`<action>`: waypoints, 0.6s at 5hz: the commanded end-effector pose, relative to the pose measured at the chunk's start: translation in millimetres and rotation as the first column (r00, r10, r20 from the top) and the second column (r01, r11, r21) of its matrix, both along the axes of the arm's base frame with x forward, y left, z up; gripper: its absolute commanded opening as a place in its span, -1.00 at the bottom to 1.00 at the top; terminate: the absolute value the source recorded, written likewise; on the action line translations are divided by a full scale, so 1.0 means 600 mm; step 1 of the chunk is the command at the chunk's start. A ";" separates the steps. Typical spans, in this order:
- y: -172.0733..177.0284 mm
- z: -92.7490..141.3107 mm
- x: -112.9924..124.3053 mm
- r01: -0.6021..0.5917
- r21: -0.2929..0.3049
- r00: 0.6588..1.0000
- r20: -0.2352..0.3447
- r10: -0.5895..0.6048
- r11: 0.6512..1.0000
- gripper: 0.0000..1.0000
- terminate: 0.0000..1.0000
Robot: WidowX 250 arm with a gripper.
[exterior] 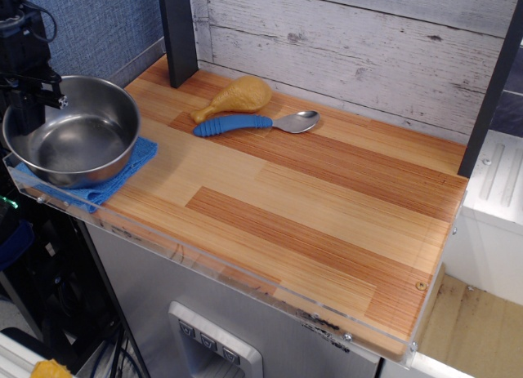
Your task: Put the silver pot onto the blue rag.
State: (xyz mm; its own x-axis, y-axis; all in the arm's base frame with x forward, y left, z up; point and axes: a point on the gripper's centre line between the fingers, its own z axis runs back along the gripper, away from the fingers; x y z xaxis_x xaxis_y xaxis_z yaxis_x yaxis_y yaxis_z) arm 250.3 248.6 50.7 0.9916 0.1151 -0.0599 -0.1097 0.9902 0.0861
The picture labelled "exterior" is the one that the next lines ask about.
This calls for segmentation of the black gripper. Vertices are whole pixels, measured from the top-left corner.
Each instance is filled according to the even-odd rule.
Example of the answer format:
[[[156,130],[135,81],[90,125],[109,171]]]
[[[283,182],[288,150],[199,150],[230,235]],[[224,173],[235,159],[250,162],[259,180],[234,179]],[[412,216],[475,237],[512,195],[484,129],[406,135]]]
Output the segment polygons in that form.
[[[1,79],[12,91],[11,112],[23,135],[45,123],[44,105],[63,109],[68,104],[50,59],[49,46],[34,37],[1,38]]]

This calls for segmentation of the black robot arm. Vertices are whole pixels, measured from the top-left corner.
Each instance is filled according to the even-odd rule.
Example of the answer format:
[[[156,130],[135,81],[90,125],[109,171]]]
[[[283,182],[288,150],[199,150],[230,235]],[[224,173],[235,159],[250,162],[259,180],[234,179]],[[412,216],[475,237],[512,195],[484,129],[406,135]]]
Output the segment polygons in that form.
[[[45,108],[63,109],[67,98],[61,76],[50,66],[42,16],[48,11],[28,0],[1,0],[1,111],[11,112],[28,135],[45,123]]]

